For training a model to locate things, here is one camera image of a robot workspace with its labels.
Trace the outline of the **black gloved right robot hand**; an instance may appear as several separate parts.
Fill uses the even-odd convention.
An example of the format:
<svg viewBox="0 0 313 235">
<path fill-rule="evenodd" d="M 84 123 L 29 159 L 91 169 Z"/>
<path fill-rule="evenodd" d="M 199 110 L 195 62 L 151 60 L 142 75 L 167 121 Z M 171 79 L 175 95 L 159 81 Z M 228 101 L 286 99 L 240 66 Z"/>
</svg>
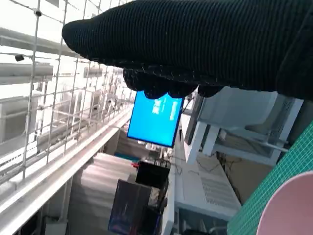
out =
<svg viewBox="0 0 313 235">
<path fill-rule="evenodd" d="M 135 0 L 65 24 L 62 38 L 149 99 L 224 87 L 313 98 L 310 0 Z"/>
</svg>

